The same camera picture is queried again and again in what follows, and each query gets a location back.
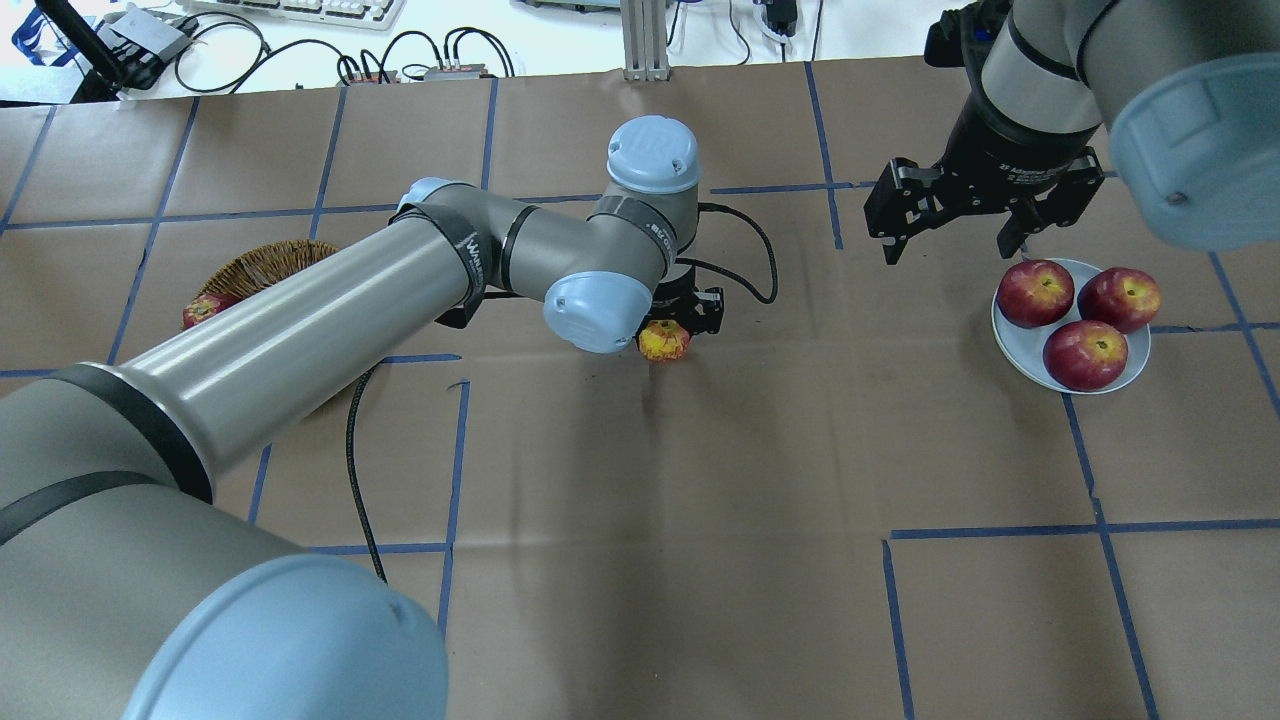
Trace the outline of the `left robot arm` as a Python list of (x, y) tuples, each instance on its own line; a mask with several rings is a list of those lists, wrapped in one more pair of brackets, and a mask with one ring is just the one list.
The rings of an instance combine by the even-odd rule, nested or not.
[(442, 630), (365, 568), (212, 506), (218, 479), (488, 290), (626, 348), (698, 227), (698, 141), (626, 120), (577, 220), (416, 181), (367, 238), (122, 365), (3, 400), (5, 719), (442, 719)]

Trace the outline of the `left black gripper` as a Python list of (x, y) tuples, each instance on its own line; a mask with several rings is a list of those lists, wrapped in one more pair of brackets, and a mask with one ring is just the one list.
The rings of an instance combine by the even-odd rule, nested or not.
[(677, 264), (657, 286), (649, 313), (640, 322), (637, 332), (652, 322), (667, 320), (680, 324), (690, 336), (719, 334), (723, 315), (723, 288), (700, 288), (695, 266), (687, 258), (678, 258)]

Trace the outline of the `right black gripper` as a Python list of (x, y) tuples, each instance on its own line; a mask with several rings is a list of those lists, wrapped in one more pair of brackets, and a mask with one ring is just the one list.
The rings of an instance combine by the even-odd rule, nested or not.
[(864, 205), (870, 237), (897, 265), (910, 238), (960, 217), (1006, 215), (996, 237), (1002, 259), (1029, 237), (1079, 222), (1105, 181), (1094, 127), (1052, 133), (1021, 126), (983, 95), (966, 99), (940, 160), (891, 159)]

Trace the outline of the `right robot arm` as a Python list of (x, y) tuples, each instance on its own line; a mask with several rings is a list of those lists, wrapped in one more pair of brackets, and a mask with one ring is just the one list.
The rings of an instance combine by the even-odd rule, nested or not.
[(864, 206), (895, 264), (960, 217), (1004, 214), (1002, 258), (1076, 223), (1105, 178), (1098, 129), (1160, 240), (1221, 252), (1277, 240), (1275, 1), (974, 1), (924, 59), (969, 95), (942, 156), (893, 158)]

